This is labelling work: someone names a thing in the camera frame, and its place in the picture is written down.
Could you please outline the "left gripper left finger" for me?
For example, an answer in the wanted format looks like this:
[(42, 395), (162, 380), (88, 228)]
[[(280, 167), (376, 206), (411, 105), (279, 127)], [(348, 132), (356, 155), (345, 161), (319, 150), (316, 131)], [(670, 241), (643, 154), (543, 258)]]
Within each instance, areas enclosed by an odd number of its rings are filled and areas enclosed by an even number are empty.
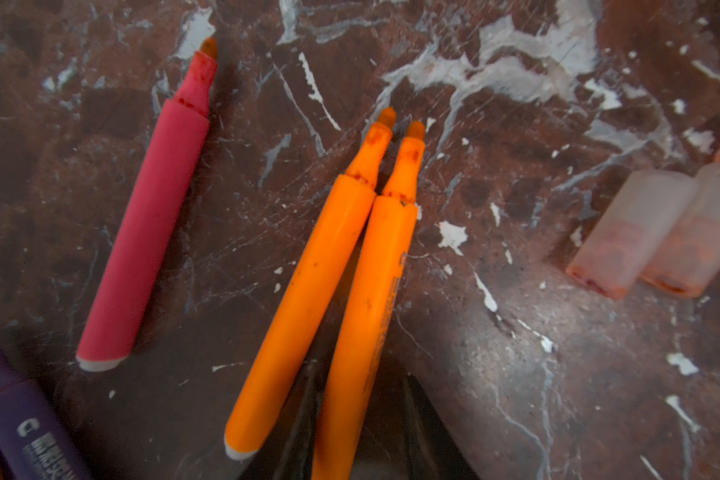
[(272, 432), (239, 479), (310, 479), (322, 365), (309, 361), (299, 373)]

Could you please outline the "purple highlighter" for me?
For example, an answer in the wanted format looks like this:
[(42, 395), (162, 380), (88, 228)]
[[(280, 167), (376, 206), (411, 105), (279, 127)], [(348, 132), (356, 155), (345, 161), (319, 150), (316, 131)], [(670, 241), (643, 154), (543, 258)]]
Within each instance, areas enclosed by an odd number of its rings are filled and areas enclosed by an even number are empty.
[(16, 479), (92, 477), (37, 381), (0, 349), (0, 452)]

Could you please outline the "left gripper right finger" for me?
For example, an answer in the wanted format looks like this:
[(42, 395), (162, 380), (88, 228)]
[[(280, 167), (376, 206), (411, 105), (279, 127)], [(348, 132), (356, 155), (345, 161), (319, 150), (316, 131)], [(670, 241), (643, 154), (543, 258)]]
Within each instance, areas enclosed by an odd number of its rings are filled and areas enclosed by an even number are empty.
[(419, 380), (403, 380), (404, 438), (409, 479), (478, 479)]

